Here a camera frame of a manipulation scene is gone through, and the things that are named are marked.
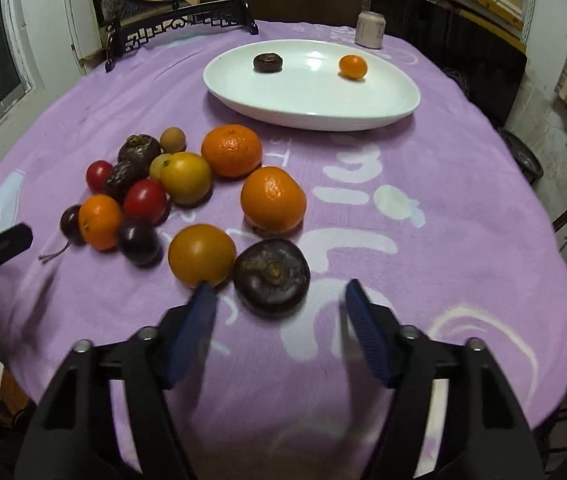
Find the yellow orange front fruit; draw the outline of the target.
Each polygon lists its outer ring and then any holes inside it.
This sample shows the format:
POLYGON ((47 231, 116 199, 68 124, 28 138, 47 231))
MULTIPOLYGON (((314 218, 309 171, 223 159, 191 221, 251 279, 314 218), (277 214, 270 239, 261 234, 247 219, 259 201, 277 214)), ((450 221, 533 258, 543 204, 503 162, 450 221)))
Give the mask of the yellow orange front fruit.
POLYGON ((179 231, 169 244, 168 265, 188 287, 201 282, 217 287, 227 281, 236 260, 236 244, 217 226, 194 224, 179 231))

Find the purple tablecloth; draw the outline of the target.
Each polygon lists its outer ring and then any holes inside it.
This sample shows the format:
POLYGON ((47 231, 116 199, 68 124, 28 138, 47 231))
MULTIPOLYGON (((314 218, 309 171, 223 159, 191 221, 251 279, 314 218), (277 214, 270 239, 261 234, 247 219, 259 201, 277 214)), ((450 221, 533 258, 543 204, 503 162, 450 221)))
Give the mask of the purple tablecloth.
POLYGON ((421 52, 262 24, 97 68, 0 162, 17 479, 539 479, 567 268, 421 52))

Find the white ceramic cup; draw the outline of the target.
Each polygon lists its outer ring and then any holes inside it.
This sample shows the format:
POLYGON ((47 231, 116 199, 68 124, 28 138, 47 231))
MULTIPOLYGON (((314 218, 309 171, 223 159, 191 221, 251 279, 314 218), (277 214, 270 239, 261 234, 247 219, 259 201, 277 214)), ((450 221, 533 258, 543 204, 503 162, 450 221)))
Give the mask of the white ceramic cup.
POLYGON ((372 11, 361 11, 358 14, 355 44, 358 46, 380 50, 383 46, 385 18, 382 14, 372 11))

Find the yellow orange fruit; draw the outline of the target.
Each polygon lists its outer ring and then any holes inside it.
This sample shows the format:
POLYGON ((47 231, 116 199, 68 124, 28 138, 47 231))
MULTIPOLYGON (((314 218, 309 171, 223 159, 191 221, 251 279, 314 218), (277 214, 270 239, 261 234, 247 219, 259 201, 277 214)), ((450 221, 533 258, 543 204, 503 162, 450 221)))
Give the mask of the yellow orange fruit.
POLYGON ((236 244, 217 226, 194 224, 179 231, 169 244, 168 265, 188 287, 201 282, 217 287, 227 281, 236 260, 236 244))
POLYGON ((175 204, 193 206, 210 193, 213 172, 202 156, 190 152, 177 153, 166 162, 161 172, 161 183, 175 204))

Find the large orange tangerine back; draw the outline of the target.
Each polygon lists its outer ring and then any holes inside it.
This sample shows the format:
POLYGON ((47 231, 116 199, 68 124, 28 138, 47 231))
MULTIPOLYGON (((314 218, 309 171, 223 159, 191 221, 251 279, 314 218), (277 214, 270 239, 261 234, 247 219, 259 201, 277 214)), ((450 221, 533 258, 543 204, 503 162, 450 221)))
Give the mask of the large orange tangerine back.
POLYGON ((218 126, 204 136, 201 156, 219 177, 236 179, 251 174, 262 162, 262 142, 250 128, 218 126))

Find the dark wrinkled fruit middle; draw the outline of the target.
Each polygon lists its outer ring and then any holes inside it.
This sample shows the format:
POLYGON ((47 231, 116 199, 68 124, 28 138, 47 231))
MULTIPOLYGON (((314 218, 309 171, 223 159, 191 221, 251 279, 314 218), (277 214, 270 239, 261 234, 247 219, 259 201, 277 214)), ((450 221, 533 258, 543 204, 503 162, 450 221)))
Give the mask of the dark wrinkled fruit middle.
POLYGON ((104 194, 123 203, 130 188, 142 177, 141 168, 131 160, 118 162, 105 180, 104 194))

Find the dark cherry with stem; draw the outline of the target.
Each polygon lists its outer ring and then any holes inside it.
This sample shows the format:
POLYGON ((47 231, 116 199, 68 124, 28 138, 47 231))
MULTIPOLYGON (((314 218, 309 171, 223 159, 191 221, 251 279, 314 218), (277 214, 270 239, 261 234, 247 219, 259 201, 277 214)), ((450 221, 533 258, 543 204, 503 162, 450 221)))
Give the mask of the dark cherry with stem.
POLYGON ((38 260, 41 263, 48 263, 54 258, 58 258, 63 254, 70 246, 84 246, 86 244, 84 237, 82 237, 82 232, 80 232, 78 214, 80 211, 80 206, 75 204, 69 206, 63 211, 60 219, 60 230, 64 235, 66 242, 65 245, 57 252, 52 252, 47 255, 40 255, 38 260))

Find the large orange tangerine right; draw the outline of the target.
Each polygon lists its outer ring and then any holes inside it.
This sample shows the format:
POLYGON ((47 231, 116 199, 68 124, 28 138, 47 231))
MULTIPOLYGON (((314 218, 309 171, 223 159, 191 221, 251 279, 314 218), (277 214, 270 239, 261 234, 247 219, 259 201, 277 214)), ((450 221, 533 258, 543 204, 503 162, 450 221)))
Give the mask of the large orange tangerine right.
POLYGON ((243 182, 240 204, 246 222, 270 234, 285 234, 303 221, 306 194, 285 170, 266 166, 243 182))

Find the white oval plate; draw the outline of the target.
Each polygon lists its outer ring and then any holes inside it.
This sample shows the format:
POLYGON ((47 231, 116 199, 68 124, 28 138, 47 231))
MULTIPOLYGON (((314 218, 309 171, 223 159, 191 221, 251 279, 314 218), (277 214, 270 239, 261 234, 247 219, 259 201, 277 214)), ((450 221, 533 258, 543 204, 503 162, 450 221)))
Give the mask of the white oval plate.
POLYGON ((267 124, 321 132, 381 128, 413 114, 421 102, 417 84, 378 55, 332 42, 282 39, 244 44, 213 58, 203 81, 230 110, 267 124), (282 71, 257 73, 256 55, 274 52, 282 71), (364 58, 364 79, 344 78, 344 55, 364 58))

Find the large dark mangosteen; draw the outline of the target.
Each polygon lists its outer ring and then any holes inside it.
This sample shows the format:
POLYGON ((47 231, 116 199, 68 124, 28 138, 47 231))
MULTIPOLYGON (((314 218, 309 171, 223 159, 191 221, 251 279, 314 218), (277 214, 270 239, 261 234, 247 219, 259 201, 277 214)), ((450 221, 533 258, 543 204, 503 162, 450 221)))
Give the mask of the large dark mangosteen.
POLYGON ((232 269, 234 290, 262 316, 288 316, 305 299, 311 269, 297 245, 283 238, 262 240, 241 252, 232 269))

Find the red tomato left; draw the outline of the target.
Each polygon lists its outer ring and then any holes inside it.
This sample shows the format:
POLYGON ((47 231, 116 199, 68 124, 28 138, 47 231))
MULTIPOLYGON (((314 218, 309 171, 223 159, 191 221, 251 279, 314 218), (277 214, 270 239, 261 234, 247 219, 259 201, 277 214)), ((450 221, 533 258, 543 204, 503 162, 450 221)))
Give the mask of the red tomato left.
POLYGON ((93 194, 103 194, 105 182, 112 174, 113 166, 106 160, 92 162, 86 170, 86 183, 93 194))

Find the large orange tangerine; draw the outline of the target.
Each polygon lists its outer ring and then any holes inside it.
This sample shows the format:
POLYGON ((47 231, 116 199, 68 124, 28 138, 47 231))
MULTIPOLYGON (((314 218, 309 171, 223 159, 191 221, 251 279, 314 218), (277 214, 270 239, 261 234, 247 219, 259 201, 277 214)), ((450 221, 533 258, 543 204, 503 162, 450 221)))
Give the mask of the large orange tangerine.
POLYGON ((303 221, 306 194, 285 170, 266 166, 243 182, 240 204, 246 222, 270 234, 285 234, 303 221))
POLYGON ((219 177, 236 179, 251 174, 262 162, 262 142, 250 128, 218 126, 204 136, 201 156, 219 177))

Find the dark wrinkled fruit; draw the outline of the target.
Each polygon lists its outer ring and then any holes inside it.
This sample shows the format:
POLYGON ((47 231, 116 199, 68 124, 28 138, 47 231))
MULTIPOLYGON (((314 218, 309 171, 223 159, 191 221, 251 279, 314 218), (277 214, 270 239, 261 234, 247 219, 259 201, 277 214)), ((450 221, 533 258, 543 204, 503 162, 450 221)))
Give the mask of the dark wrinkled fruit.
POLYGON ((128 136, 124 144, 120 147, 117 154, 117 161, 133 162, 140 166, 151 165, 158 156, 163 153, 160 142, 153 136, 144 133, 128 136))
POLYGON ((104 194, 123 203, 130 188, 142 177, 141 168, 131 160, 118 162, 105 180, 104 194))

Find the black round stool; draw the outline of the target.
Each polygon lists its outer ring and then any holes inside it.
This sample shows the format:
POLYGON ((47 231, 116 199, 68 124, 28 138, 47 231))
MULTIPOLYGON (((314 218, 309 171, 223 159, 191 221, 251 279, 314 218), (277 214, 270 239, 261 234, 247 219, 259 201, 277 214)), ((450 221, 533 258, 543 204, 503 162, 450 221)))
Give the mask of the black round stool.
POLYGON ((544 177, 544 169, 541 166, 541 162, 532 150, 515 134, 504 128, 499 128, 498 133, 506 143, 512 158, 517 163, 527 182, 529 182, 529 185, 534 186, 544 177))

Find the red tomato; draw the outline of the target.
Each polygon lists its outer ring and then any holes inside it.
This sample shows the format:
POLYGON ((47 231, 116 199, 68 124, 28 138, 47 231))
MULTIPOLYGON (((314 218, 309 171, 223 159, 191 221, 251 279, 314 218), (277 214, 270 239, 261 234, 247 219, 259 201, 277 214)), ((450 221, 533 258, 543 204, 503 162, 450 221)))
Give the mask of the red tomato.
POLYGON ((106 160, 92 162, 86 170, 86 183, 93 194, 103 194, 105 182, 112 174, 113 166, 106 160))
POLYGON ((123 205, 128 218, 144 219, 154 226, 167 216, 168 200, 160 182, 143 179, 136 182, 128 191, 123 205))

